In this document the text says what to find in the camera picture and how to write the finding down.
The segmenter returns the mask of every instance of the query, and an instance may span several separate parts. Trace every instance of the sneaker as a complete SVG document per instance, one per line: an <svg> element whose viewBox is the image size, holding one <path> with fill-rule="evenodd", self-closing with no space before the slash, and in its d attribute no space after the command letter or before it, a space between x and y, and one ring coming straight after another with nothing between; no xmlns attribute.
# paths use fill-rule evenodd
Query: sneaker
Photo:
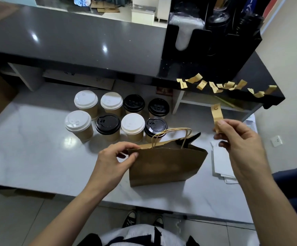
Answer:
<svg viewBox="0 0 297 246"><path fill-rule="evenodd" d="M153 226L155 226L155 227L160 227L160 228L163 228L163 227L164 227L164 225L163 225L163 219L162 219L161 216L158 217L158 218L155 220L155 222L153 223Z"/></svg>
<svg viewBox="0 0 297 246"><path fill-rule="evenodd" d="M131 211L123 223L122 228L129 227L136 224L136 212Z"/></svg>

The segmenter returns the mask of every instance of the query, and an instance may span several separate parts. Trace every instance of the white countertop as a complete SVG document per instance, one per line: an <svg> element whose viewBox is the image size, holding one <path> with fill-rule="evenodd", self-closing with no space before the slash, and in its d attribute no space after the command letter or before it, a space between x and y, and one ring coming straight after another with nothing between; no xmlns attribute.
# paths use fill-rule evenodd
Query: white countertop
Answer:
<svg viewBox="0 0 297 246"><path fill-rule="evenodd" d="M0 114L0 185L71 196L82 191L97 153L108 146L96 130L92 140L81 144L64 128L65 116L76 110L75 94L84 89L45 83L36 92L25 87L20 90ZM113 90L123 98L134 93L142 95L146 107L156 96L153 86L122 81L115 82ZM107 92L93 91L99 99ZM163 98L171 102L170 97ZM170 113L166 121L169 128L189 127L193 133L202 133L193 144L209 154L198 173L185 182L131 188L127 172L104 201L252 223L240 185L226 184L223 178L213 174L210 108L181 104L176 115ZM182 133L169 133L163 139L180 138ZM126 140L123 133L121 140Z"/></svg>

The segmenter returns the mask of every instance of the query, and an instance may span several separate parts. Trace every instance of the fingernail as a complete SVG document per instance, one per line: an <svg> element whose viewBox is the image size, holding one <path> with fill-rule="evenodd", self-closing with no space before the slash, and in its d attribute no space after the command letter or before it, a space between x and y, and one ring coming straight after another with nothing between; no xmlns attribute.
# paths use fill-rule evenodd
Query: fingernail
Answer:
<svg viewBox="0 0 297 246"><path fill-rule="evenodd" d="M226 122L225 122L224 120L218 120L218 121L217 121L217 124L218 124L218 125L222 125L222 124L225 124L225 123L226 123Z"/></svg>

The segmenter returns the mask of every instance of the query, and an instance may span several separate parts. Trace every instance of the cup lid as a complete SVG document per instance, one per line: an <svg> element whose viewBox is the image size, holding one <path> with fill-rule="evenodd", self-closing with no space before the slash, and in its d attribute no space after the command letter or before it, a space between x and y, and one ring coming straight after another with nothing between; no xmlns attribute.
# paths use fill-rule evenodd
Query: cup lid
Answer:
<svg viewBox="0 0 297 246"><path fill-rule="evenodd" d="M145 101L140 95L132 94L124 99L123 106L126 111L139 112L145 107Z"/></svg>
<svg viewBox="0 0 297 246"><path fill-rule="evenodd" d="M85 111L73 111L66 116L64 124L67 130L71 132L80 132L89 127L91 124L91 117Z"/></svg>
<svg viewBox="0 0 297 246"><path fill-rule="evenodd" d="M138 134L143 131L145 127L144 118L137 113L130 113L125 115L121 121L122 130L129 135Z"/></svg>
<svg viewBox="0 0 297 246"><path fill-rule="evenodd" d="M94 107L97 102L97 95L89 90L79 91L74 98L74 104L78 108L91 108Z"/></svg>
<svg viewBox="0 0 297 246"><path fill-rule="evenodd" d="M168 129L167 122L160 118L160 117L154 117L147 120L145 124L144 131L146 134L148 134L150 137L153 137L154 135Z"/></svg>
<svg viewBox="0 0 297 246"><path fill-rule="evenodd" d="M165 116L169 113L170 107L166 100L155 98L148 104L148 111L154 116Z"/></svg>
<svg viewBox="0 0 297 246"><path fill-rule="evenodd" d="M107 113L104 116L100 116L96 122L97 132L103 135L114 134L120 129L120 119L117 115Z"/></svg>
<svg viewBox="0 0 297 246"><path fill-rule="evenodd" d="M105 93L101 98L101 106L107 110L116 110L122 103L122 97L116 92Z"/></svg>

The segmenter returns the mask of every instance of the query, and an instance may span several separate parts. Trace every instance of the white lid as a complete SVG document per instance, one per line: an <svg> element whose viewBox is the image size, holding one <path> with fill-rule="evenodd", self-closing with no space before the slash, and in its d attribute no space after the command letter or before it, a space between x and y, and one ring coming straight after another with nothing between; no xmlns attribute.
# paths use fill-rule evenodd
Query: white lid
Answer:
<svg viewBox="0 0 297 246"><path fill-rule="evenodd" d="M91 125L91 117L85 111L73 111L66 116L64 123L67 130L80 132Z"/></svg>
<svg viewBox="0 0 297 246"><path fill-rule="evenodd" d="M138 134L143 131L145 127L144 118L137 113L130 113L125 115L121 121L122 130L129 135Z"/></svg>
<svg viewBox="0 0 297 246"><path fill-rule="evenodd" d="M78 108L91 108L94 107L97 102L97 95L89 90L79 91L74 98L74 104Z"/></svg>
<svg viewBox="0 0 297 246"><path fill-rule="evenodd" d="M101 106L106 110L116 110L122 106L123 100L116 92L105 93L101 98Z"/></svg>

